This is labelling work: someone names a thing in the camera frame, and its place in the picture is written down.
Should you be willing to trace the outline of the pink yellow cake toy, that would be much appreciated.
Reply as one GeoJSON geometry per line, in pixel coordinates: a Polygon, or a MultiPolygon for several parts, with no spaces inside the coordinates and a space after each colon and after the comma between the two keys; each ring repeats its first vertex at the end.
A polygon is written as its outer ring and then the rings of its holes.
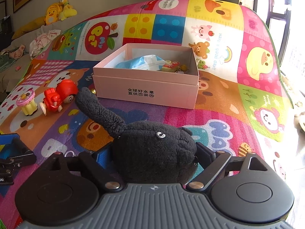
{"type": "Polygon", "coordinates": [[[21,94],[16,101],[18,107],[21,108],[25,116],[33,115],[37,109],[37,103],[35,102],[35,91],[28,90],[21,94]]]}

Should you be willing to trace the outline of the black plush toy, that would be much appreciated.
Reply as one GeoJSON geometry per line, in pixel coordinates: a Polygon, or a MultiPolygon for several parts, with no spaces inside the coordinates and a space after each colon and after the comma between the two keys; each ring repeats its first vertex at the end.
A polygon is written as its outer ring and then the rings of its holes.
{"type": "Polygon", "coordinates": [[[126,182],[184,185],[195,173],[197,146],[189,129],[148,120],[127,124],[87,87],[78,92],[75,103],[113,138],[110,156],[126,182]]]}

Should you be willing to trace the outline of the red bear toy figure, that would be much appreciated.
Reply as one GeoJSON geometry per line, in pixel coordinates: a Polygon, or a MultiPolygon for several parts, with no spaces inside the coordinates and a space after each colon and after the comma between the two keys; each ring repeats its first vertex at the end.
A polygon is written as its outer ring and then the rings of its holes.
{"type": "Polygon", "coordinates": [[[60,112],[62,104],[70,103],[78,93],[76,83],[71,80],[63,80],[57,84],[56,88],[49,88],[44,91],[44,99],[39,103],[44,115],[47,112],[60,112]]]}

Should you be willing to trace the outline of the red yellow toy camera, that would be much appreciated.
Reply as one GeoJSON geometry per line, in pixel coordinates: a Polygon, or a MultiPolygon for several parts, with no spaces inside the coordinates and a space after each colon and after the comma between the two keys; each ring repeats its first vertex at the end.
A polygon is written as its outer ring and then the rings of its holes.
{"type": "Polygon", "coordinates": [[[180,62],[178,61],[165,61],[165,64],[161,67],[160,71],[163,72],[177,72],[180,69],[180,62]]]}

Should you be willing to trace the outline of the blue tissue pack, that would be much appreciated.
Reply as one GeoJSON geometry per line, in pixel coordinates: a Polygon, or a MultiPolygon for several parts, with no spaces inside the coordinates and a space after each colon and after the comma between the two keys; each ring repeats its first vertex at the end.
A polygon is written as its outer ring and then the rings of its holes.
{"type": "Polygon", "coordinates": [[[121,63],[118,63],[115,68],[159,71],[165,64],[165,60],[152,54],[122,61],[121,63]]]}

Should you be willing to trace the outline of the colourful cartoon play mat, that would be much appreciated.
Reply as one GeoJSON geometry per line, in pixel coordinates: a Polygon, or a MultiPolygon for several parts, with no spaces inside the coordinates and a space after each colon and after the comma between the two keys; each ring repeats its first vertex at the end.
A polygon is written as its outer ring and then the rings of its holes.
{"type": "Polygon", "coordinates": [[[1,228],[289,228],[265,22],[153,0],[63,30],[1,103],[1,228]]]}

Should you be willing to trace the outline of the small pink plush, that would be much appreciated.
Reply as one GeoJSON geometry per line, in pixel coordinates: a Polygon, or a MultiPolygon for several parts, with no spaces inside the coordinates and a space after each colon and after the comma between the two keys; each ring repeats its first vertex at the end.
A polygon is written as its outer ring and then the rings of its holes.
{"type": "Polygon", "coordinates": [[[14,60],[17,60],[23,56],[24,50],[25,50],[25,46],[20,45],[19,48],[9,53],[9,57],[14,60]]]}

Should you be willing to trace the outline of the pink white crumpled cloth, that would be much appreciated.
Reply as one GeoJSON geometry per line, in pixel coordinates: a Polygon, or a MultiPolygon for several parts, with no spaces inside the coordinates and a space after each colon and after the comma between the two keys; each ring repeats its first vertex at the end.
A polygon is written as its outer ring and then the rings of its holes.
{"type": "Polygon", "coordinates": [[[34,39],[29,46],[30,58],[33,59],[39,55],[52,40],[61,34],[61,32],[61,30],[50,30],[47,33],[43,33],[34,39]]]}

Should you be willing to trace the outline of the pink cardboard box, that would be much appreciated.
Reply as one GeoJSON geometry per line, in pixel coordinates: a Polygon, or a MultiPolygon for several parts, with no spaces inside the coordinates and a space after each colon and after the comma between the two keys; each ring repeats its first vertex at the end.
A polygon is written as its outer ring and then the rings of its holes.
{"type": "Polygon", "coordinates": [[[125,44],[93,67],[96,94],[100,98],[194,109],[199,73],[190,47],[165,44],[125,44]],[[178,61],[187,73],[116,69],[125,60],[154,54],[178,61]]]}

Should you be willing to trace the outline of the yellow tiger plush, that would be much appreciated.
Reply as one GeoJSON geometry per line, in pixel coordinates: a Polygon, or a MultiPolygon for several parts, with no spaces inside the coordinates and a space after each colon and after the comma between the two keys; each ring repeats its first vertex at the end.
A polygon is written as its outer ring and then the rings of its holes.
{"type": "Polygon", "coordinates": [[[45,22],[46,25],[50,25],[59,20],[60,13],[62,12],[63,7],[60,3],[54,3],[50,7],[48,7],[46,12],[45,22]]]}

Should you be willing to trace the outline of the yellow duck plush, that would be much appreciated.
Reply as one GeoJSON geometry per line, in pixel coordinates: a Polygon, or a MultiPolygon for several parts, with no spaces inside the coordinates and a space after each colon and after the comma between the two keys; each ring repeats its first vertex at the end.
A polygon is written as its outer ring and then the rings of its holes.
{"type": "Polygon", "coordinates": [[[59,14],[60,21],[64,21],[67,18],[73,17],[78,14],[78,12],[69,4],[68,0],[60,0],[60,5],[62,5],[63,10],[59,14]]]}

